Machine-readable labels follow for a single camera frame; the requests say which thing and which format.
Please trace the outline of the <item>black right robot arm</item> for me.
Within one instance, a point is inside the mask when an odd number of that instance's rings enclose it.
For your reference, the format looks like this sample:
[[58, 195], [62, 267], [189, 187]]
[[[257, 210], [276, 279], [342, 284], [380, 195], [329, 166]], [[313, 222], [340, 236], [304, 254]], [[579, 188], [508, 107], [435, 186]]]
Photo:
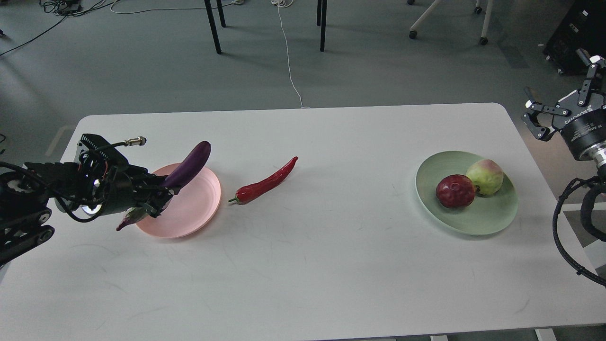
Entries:
[[576, 274], [604, 286], [604, 277], [582, 266], [565, 250], [558, 231], [559, 216], [566, 199], [579, 188], [588, 188], [579, 210], [580, 223], [587, 233], [600, 241], [605, 240], [605, 233], [592, 222], [597, 197], [604, 194], [606, 189], [606, 113], [605, 93], [602, 91], [605, 59], [600, 55], [590, 55], [584, 48], [578, 48], [576, 54], [587, 67], [587, 75], [580, 88], [548, 106], [538, 101], [534, 91], [526, 87], [528, 100], [526, 112], [521, 119], [537, 140], [547, 142], [555, 133], [559, 133], [575, 160], [595, 162], [595, 176], [572, 179], [558, 197], [552, 218], [552, 231], [559, 254]]

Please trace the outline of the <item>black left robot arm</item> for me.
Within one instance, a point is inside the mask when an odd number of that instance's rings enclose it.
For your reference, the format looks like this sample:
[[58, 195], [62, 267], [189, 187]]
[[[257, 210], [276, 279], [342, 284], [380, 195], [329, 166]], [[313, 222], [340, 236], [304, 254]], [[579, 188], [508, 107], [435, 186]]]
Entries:
[[73, 162], [27, 162], [23, 168], [3, 162], [7, 172], [1, 175], [1, 264], [54, 235], [47, 223], [52, 199], [77, 222], [131, 208], [160, 215], [185, 183], [131, 165], [117, 149], [145, 142], [138, 137], [112, 144], [102, 136], [83, 134]]

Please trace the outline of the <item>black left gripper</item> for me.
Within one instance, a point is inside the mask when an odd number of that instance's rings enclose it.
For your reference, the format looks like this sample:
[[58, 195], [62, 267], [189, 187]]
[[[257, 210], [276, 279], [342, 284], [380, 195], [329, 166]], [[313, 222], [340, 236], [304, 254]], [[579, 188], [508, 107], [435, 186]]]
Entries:
[[143, 216], [157, 218], [181, 190], [180, 184], [170, 181], [166, 184], [167, 178], [138, 166], [125, 169], [112, 166], [100, 187], [104, 202], [99, 214], [116, 214], [138, 206]]

